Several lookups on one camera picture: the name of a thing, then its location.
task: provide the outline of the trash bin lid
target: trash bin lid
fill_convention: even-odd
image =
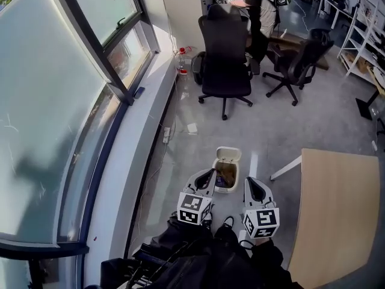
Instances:
[[[242,156],[241,150],[231,147],[219,147],[217,149],[217,158],[219,160],[237,163]]]

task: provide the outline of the black office chair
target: black office chair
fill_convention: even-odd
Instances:
[[[241,16],[238,8],[229,4],[214,4],[208,15],[199,18],[199,27],[205,40],[206,52],[202,61],[202,92],[199,102],[214,96],[223,98],[222,119],[225,115],[226,99],[237,98],[253,103],[244,96],[250,95],[250,79],[253,76],[247,67],[245,48],[248,18]]]
[[[286,87],[294,98],[292,105],[296,106],[298,99],[291,86],[297,85],[302,90],[305,84],[312,82],[317,61],[327,53],[333,44],[329,30],[325,29],[311,29],[308,39],[302,43],[299,52],[291,49],[281,51],[278,45],[270,44],[267,56],[274,63],[274,70],[280,72],[283,77],[266,72],[262,74],[263,77],[269,76],[281,82],[266,96],[269,98],[277,90]],[[311,67],[311,75],[306,76]]]

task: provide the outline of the plastic bottle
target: plastic bottle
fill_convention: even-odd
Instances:
[[[185,56],[186,49],[183,47],[179,48],[179,52],[176,55],[176,68],[178,69],[178,73],[180,75],[187,75]]]

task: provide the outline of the person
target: person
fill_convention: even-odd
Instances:
[[[232,216],[214,236],[211,223],[211,213],[197,226],[178,221],[174,212],[165,232],[150,244],[170,254],[173,263],[160,276],[152,275],[156,280],[146,288],[302,288],[281,267],[282,253],[270,238],[257,239],[250,258],[232,230]]]
[[[248,8],[252,41],[246,51],[260,64],[266,55],[269,38],[279,21],[275,0],[234,0],[230,4]]]

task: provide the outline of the white trash bin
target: white trash bin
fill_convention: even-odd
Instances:
[[[217,158],[212,167],[218,172],[226,172],[226,176],[231,176],[230,184],[222,184],[219,177],[215,184],[215,191],[219,193],[232,193],[236,190],[239,180],[239,165],[242,152],[237,148],[219,147],[217,149]]]

